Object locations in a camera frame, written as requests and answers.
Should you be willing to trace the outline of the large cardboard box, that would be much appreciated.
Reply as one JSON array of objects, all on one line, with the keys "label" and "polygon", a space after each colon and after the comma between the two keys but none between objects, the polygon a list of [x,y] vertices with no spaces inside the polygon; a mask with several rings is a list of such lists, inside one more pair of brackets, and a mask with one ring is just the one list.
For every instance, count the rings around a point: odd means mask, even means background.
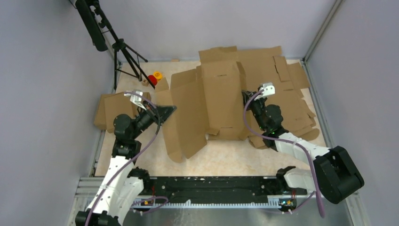
[{"label": "large cardboard box", "polygon": [[194,156],[208,140],[248,136],[242,96],[246,74],[237,48],[211,48],[199,56],[199,66],[163,78],[155,87],[158,105],[176,107],[162,131],[167,154],[177,163]]}]

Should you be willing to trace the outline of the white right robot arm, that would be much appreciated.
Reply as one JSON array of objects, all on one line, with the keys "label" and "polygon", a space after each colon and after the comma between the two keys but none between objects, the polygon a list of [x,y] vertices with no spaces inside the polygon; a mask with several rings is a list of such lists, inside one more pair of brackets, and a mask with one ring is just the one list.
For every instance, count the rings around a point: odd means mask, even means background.
[{"label": "white right robot arm", "polygon": [[254,131],[244,119],[247,129],[262,138],[273,150],[289,154],[307,163],[310,170],[288,166],[277,175],[276,188],[282,194],[294,188],[315,191],[338,204],[365,185],[365,181],[347,150],[341,146],[323,147],[295,136],[283,128],[283,116],[278,105],[266,105],[261,91],[242,91],[244,112],[251,111],[261,132]]}]

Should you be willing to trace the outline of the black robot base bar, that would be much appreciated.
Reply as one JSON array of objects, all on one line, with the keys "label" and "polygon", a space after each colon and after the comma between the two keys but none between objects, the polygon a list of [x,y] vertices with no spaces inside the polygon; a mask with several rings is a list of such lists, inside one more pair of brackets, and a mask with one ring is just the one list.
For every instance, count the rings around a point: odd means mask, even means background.
[{"label": "black robot base bar", "polygon": [[272,196],[306,195],[302,188],[284,187],[275,176],[151,177],[140,196],[165,196],[170,204],[267,203]]}]

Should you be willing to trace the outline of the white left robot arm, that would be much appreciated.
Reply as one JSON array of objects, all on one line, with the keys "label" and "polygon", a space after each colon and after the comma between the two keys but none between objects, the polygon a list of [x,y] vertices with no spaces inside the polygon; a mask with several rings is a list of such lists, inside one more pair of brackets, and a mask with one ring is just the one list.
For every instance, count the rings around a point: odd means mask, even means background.
[{"label": "white left robot arm", "polygon": [[142,147],[138,138],[147,128],[162,124],[177,109],[174,105],[144,103],[134,118],[118,115],[114,121],[115,142],[106,175],[98,191],[84,211],[75,217],[77,226],[121,226],[134,200],[150,191],[148,171],[135,167],[135,162],[148,145]]}]

